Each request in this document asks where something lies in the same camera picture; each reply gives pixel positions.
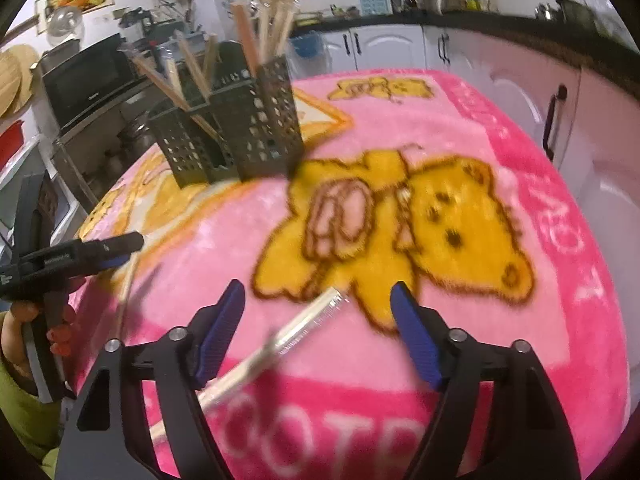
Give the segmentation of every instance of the pink blanket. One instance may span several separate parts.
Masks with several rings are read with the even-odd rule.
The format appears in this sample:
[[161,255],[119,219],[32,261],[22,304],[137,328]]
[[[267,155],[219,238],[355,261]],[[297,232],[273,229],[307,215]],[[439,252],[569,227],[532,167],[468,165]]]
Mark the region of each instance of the pink blanket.
[[[625,339],[606,264],[542,150],[447,73],[357,72],[296,85],[354,124],[315,142],[291,183],[178,192],[152,150],[120,184],[138,194],[108,197],[89,237],[138,227],[149,250],[126,342],[187,323],[237,278],[247,304],[224,373],[326,286],[349,290],[352,303],[207,420],[239,480],[401,478],[438,398],[395,335],[388,288],[402,279],[449,326],[482,342],[532,343],[586,477],[626,422]],[[74,298],[84,334],[76,385],[108,338],[121,282],[122,273],[96,278]],[[489,399],[483,388],[463,470],[478,456]],[[147,387],[145,402],[157,422]],[[175,474],[167,444],[158,455]]]

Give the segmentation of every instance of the black microwave oven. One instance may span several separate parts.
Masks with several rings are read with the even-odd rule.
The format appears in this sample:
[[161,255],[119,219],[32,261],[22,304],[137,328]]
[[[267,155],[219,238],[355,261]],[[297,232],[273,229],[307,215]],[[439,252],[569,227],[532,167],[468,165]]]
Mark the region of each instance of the black microwave oven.
[[114,34],[42,75],[50,111],[64,135],[105,101],[140,82]]

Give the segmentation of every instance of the red container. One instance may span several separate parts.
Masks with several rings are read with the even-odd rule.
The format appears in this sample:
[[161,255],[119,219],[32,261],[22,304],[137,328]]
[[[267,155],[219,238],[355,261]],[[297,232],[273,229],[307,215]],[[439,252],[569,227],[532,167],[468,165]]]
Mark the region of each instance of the red container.
[[15,121],[0,135],[0,171],[24,142],[22,140],[23,123],[24,121]]

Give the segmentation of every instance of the silver bolt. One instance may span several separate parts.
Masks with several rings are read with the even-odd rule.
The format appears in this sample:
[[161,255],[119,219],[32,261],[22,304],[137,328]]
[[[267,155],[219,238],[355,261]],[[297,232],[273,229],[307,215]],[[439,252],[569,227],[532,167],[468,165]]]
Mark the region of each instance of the silver bolt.
[[109,339],[104,346],[107,352],[115,352],[118,348],[120,348],[120,341],[117,339]]
[[176,328],[172,328],[171,332],[169,332],[169,339],[171,341],[180,341],[180,339],[184,339],[187,335],[187,329],[183,326],[177,326]]
[[517,341],[514,341],[513,347],[521,354],[526,354],[529,350],[531,350],[531,345],[527,341],[524,341],[524,339],[518,339]]
[[449,339],[456,343],[462,343],[466,340],[466,332],[461,328],[452,328],[449,330]]

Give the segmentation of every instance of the black countertop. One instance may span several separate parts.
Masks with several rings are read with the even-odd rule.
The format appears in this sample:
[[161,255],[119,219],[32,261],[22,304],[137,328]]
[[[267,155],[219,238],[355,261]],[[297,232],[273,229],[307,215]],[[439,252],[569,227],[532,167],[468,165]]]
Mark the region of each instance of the black countertop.
[[430,25],[481,32],[532,48],[576,68],[585,67],[619,85],[640,100],[640,54],[609,38],[575,25],[545,22],[524,16],[492,12],[448,12],[444,15],[414,12],[365,18],[329,18],[316,25],[297,27],[293,35],[333,32],[367,25]]

